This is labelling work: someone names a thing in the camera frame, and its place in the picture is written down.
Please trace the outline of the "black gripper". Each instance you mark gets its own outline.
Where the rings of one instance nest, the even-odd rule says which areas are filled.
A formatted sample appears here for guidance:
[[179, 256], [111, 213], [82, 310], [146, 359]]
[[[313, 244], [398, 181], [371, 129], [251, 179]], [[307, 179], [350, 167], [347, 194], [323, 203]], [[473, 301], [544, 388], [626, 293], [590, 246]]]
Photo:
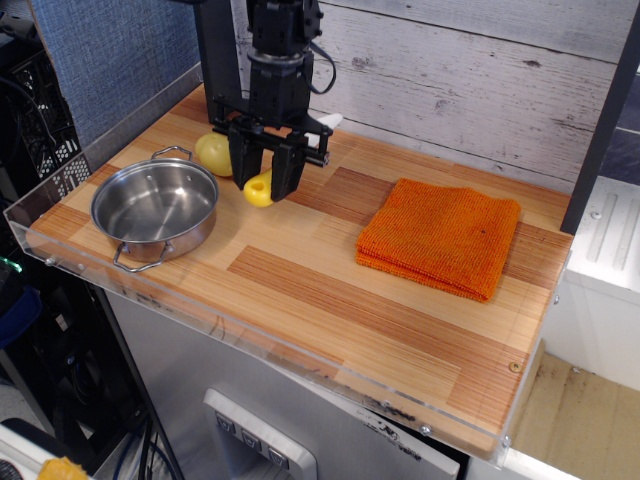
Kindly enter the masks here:
[[[278, 202], [297, 190], [306, 164], [328, 164], [333, 130], [308, 114], [310, 97], [317, 91], [311, 52], [286, 57], [250, 52], [248, 57], [248, 97], [215, 95], [211, 122], [216, 132], [228, 136], [233, 179], [240, 190], [261, 172], [264, 148], [275, 149], [271, 199]], [[283, 138], [269, 128], [290, 133]]]

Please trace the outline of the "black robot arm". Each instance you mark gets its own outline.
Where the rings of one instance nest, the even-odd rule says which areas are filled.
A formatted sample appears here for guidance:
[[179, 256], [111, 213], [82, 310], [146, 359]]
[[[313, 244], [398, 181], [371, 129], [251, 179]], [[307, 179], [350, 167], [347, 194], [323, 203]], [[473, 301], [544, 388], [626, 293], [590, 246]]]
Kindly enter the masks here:
[[232, 176], [247, 198], [278, 202], [297, 190], [308, 164], [325, 166], [339, 116], [308, 113], [315, 44], [324, 15], [316, 1], [194, 1], [209, 121], [228, 139]]

